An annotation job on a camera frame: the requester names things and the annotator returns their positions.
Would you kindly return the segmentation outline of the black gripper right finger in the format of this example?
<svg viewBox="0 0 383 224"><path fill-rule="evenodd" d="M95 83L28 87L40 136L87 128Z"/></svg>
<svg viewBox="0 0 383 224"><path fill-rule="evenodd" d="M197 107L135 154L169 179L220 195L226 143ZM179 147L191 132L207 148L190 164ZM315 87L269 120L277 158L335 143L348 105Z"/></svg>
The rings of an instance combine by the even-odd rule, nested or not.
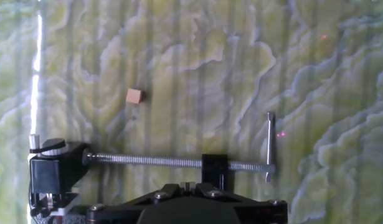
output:
<svg viewBox="0 0 383 224"><path fill-rule="evenodd" d="M234 213L240 223L288 223L288 203L285 200L256 201L215 188L210 183L196 184L196 197L215 202L213 207L223 215L225 209Z"/></svg>

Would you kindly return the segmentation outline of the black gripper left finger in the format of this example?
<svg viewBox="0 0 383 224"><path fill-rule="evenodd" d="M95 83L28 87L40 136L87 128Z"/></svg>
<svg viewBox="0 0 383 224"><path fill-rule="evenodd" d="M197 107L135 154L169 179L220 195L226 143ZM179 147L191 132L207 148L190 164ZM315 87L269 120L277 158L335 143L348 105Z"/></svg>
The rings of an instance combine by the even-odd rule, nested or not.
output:
<svg viewBox="0 0 383 224"><path fill-rule="evenodd" d="M163 188L140 196L120 205L102 205L90 207L87 211L87 223L137 223L146 208L178 198L183 188L179 184L166 184Z"/></svg>

